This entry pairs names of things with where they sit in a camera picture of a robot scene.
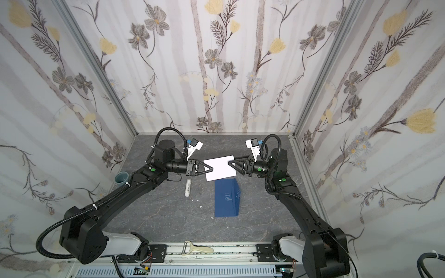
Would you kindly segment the dark blue envelope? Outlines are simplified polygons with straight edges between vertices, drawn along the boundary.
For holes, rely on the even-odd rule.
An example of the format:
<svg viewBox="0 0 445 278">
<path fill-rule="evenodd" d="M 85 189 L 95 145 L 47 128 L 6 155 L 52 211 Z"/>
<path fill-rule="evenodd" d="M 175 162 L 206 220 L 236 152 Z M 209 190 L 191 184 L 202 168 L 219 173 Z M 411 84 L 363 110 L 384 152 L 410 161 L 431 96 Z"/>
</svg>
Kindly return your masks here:
<svg viewBox="0 0 445 278">
<path fill-rule="evenodd" d="M 237 217 L 241 190 L 235 178 L 216 180 L 214 183 L 214 216 Z"/>
</svg>

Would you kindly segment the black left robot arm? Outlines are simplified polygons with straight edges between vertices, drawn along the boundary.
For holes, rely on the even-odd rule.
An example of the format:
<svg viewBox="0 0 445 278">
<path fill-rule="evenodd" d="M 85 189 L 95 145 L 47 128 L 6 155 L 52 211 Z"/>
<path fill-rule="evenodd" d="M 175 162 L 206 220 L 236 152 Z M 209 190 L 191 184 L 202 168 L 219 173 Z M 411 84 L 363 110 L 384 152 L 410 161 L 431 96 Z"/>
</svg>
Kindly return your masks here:
<svg viewBox="0 0 445 278">
<path fill-rule="evenodd" d="M 104 228 L 138 198 L 156 189 L 170 173 L 200 176 L 213 170 L 191 154 L 203 143 L 192 139 L 187 142 L 185 158 L 176 158 L 177 149 L 172 140 L 162 140 L 153 148 L 154 155 L 132 174 L 128 182 L 106 197 L 82 209 L 73 207 L 65 213 L 60 245 L 82 264 L 90 264 L 100 257 L 124 256 L 135 262 L 151 255 L 149 242 L 141 235 L 104 232 Z"/>
</svg>

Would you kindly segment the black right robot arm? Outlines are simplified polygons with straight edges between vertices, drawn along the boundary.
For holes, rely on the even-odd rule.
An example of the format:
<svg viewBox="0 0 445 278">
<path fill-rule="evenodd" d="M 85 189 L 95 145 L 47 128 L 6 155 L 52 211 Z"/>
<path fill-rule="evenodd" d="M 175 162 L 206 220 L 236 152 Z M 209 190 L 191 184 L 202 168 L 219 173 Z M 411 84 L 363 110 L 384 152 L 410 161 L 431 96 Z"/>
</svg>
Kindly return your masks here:
<svg viewBox="0 0 445 278">
<path fill-rule="evenodd" d="M 287 151 L 275 148 L 266 160 L 242 157 L 229 161 L 229 166 L 242 175 L 265 179 L 265 189 L 291 213 L 304 236 L 290 233 L 273 237 L 272 256 L 277 261 L 293 259 L 302 264 L 310 278 L 337 278 L 350 273 L 350 257 L 346 235 L 324 221 L 300 193 L 288 174 Z"/>
</svg>

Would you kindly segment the white letter paper blue border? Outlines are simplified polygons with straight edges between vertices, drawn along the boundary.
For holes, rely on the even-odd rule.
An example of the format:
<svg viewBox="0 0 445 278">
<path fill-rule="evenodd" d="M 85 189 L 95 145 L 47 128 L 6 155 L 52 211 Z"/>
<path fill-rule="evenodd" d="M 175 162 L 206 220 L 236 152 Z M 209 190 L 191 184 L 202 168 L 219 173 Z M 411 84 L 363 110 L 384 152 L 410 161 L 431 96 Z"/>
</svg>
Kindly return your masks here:
<svg viewBox="0 0 445 278">
<path fill-rule="evenodd" d="M 204 164 L 207 164 L 213 168 L 212 172 L 205 174 L 206 181 L 210 182 L 224 178 L 236 177 L 236 170 L 229 165 L 229 161 L 233 160 L 233 155 L 204 160 Z"/>
</svg>

